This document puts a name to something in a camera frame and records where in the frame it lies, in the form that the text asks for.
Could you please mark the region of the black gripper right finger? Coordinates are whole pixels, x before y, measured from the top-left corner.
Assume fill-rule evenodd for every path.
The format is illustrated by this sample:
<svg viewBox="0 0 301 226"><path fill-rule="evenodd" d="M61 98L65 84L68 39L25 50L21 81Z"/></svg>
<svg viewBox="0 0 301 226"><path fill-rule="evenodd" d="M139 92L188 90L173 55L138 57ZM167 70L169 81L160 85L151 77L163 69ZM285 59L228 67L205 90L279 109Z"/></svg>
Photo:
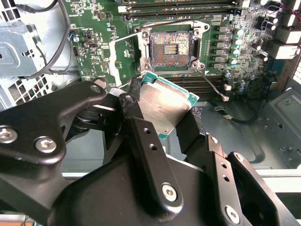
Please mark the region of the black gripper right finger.
<svg viewBox="0 0 301 226"><path fill-rule="evenodd" d="M237 152L225 154L190 111L176 126L184 171L177 171L183 210L199 226L284 226L286 207L251 164Z"/></svg>

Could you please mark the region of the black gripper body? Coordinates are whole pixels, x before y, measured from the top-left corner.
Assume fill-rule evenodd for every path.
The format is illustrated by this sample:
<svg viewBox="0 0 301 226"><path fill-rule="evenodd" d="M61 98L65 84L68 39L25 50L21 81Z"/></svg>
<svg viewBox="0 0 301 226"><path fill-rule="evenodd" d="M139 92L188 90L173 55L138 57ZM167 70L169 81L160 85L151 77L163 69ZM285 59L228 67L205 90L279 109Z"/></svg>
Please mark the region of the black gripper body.
<svg viewBox="0 0 301 226"><path fill-rule="evenodd" d="M127 154L68 185L48 218L50 226L207 226L219 217L204 195L207 176L222 157L200 168L165 154Z"/></svg>

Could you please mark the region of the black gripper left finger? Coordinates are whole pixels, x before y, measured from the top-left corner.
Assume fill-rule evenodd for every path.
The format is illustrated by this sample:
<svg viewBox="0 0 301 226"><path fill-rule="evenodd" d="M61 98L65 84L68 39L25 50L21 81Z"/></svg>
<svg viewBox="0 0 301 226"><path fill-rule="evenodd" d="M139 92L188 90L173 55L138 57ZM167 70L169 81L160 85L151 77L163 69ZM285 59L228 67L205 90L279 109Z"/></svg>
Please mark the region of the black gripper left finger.
<svg viewBox="0 0 301 226"><path fill-rule="evenodd" d="M24 214L33 214L25 204L48 210L64 185L59 168L74 118L85 108L103 101L117 105L115 114L122 120L121 129L159 214L178 214L183 196L153 124L143 119L132 95L110 98L103 88L90 81L1 112L1 200Z"/></svg>

